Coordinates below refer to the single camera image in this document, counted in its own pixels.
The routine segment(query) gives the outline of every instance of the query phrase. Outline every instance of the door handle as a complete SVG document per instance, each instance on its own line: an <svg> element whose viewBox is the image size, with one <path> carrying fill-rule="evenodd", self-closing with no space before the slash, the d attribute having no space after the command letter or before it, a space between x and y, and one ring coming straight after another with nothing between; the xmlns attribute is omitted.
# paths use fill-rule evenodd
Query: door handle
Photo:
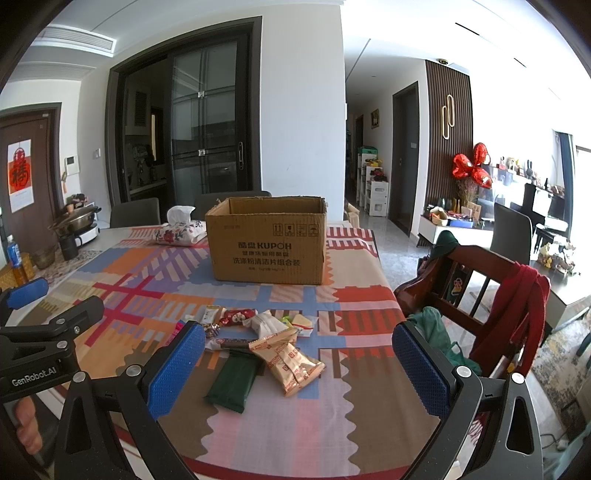
<svg viewBox="0 0 591 480"><path fill-rule="evenodd" d="M244 170L244 145L238 142L238 169Z"/></svg>

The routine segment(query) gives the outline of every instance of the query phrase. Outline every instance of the framed picture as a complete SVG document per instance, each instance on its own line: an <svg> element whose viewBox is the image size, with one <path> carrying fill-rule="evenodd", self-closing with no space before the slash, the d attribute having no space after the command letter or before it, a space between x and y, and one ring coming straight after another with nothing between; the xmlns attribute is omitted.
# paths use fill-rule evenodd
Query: framed picture
<svg viewBox="0 0 591 480"><path fill-rule="evenodd" d="M379 127L379 108L371 112L371 128Z"/></svg>

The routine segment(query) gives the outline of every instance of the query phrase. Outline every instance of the tablecloth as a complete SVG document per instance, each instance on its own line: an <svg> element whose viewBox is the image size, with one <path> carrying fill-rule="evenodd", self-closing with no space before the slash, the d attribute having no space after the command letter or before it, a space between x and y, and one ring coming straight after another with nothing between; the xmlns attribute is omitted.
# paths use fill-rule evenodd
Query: tablecloth
<svg viewBox="0 0 591 480"><path fill-rule="evenodd" d="M297 346L322 360L321 377L285 398L269 370L257 377L243 414L207 403L225 362L206 352L160 425L187 464L220 479L400 478L439 420L423 408L391 346L403 315L382 272L370 230L331 227L321 286L233 283L213 277L207 239L194 247L150 241L151 228L101 253L57 286L25 319L40 323L98 295L103 319L77 339L92 378L144 364L176 322L203 304L319 317ZM254 338L244 327L228 338ZM132 442L124 423L120 437Z"/></svg>

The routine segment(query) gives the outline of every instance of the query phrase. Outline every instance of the wood slat wall panel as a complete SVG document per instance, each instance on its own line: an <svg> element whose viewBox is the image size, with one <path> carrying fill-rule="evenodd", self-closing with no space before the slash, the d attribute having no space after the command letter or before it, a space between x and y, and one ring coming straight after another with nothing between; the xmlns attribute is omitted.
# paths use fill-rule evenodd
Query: wood slat wall panel
<svg viewBox="0 0 591 480"><path fill-rule="evenodd" d="M452 160L457 153L472 159L473 118L470 77L462 72L425 60L429 92L429 167L425 202L457 197L456 181L452 177ZM441 107L451 94L455 102L455 127L450 128L449 140L441 134Z"/></svg>

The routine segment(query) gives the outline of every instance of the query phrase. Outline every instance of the blue bottle label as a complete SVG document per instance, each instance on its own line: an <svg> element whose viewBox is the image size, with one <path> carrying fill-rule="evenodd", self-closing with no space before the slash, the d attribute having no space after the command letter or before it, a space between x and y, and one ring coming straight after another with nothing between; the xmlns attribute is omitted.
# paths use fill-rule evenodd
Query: blue bottle label
<svg viewBox="0 0 591 480"><path fill-rule="evenodd" d="M6 248L8 258L12 262L13 267L20 267L22 263L21 251L18 249L17 244L8 245Z"/></svg>

